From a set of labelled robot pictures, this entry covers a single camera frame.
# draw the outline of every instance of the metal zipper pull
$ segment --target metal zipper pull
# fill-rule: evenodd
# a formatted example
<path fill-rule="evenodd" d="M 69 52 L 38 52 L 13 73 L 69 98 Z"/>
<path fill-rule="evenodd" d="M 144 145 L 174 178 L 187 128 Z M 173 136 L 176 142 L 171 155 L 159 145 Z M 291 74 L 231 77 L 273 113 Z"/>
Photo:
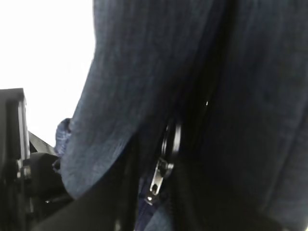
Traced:
<path fill-rule="evenodd" d="M 157 201 L 163 181 L 167 179 L 172 172 L 174 158 L 177 156 L 180 149 L 180 140 L 180 123 L 169 122 L 162 143 L 162 154 L 157 161 L 151 186 L 145 198 L 145 201 L 150 205 L 153 205 L 155 201 Z"/>

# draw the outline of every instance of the denim fabric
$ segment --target denim fabric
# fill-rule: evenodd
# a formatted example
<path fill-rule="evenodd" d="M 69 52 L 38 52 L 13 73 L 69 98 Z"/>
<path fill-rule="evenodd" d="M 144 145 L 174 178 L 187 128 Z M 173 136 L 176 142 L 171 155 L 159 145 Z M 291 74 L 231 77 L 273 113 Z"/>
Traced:
<path fill-rule="evenodd" d="M 56 131 L 56 145 L 54 151 L 58 157 L 63 157 L 66 152 L 66 147 L 71 137 L 71 132 L 69 129 L 70 119 L 63 120 L 57 127 Z"/>
<path fill-rule="evenodd" d="M 96 51 L 62 176 L 75 198 L 141 134 L 151 159 L 212 0 L 95 0 Z M 204 133 L 205 170 L 291 230 L 308 223 L 308 2 L 239 0 Z M 170 230 L 155 213 L 146 230 Z"/>

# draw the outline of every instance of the white wall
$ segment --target white wall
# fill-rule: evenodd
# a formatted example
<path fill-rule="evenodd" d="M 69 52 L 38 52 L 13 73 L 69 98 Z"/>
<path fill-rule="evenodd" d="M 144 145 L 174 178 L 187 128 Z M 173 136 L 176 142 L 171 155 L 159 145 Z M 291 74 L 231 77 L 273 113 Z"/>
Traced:
<path fill-rule="evenodd" d="M 0 0 L 0 89 L 25 89 L 28 129 L 50 145 L 74 112 L 93 51 L 92 1 Z"/>

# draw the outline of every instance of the zipper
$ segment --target zipper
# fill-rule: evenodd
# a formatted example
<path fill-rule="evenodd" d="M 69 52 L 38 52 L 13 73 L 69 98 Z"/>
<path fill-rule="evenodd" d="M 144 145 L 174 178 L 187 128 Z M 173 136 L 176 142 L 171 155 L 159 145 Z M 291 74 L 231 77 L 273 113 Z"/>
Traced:
<path fill-rule="evenodd" d="M 162 186 L 170 176 L 174 168 L 174 160 L 180 150 L 181 123 L 171 120 L 165 130 L 161 146 L 161 155 L 158 158 L 154 173 L 146 177 L 139 202 L 138 218 L 135 224 L 135 231 L 143 231 L 155 211 L 161 204 Z"/>

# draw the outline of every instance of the zipper slider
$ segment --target zipper slider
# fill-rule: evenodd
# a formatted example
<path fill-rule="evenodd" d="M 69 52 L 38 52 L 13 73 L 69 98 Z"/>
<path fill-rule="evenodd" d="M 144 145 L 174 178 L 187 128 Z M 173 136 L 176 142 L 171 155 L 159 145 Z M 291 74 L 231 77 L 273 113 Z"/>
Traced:
<path fill-rule="evenodd" d="M 169 122 L 162 143 L 162 154 L 157 161 L 151 186 L 145 197 L 145 201 L 150 205 L 153 205 L 158 200 L 163 181 L 170 176 L 173 170 L 174 159 L 180 149 L 180 140 L 181 125 Z"/>

